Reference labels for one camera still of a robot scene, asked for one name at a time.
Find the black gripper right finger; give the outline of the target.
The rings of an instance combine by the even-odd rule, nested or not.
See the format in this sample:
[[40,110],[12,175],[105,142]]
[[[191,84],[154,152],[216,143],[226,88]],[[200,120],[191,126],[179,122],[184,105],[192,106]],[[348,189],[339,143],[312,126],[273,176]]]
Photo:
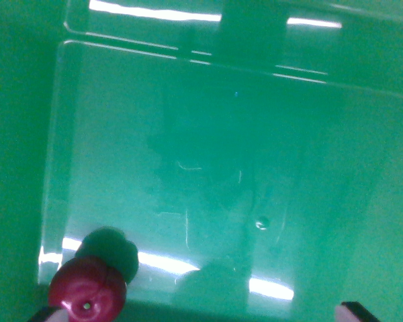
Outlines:
[[334,309],[335,322],[379,322],[379,319],[356,301],[342,302]]

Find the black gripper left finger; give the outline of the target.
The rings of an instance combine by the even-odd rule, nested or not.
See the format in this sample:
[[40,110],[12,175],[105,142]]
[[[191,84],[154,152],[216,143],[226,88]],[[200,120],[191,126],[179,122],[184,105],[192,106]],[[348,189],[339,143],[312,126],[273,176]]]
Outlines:
[[35,313],[28,322],[68,322],[69,315],[65,309],[58,307],[43,307]]

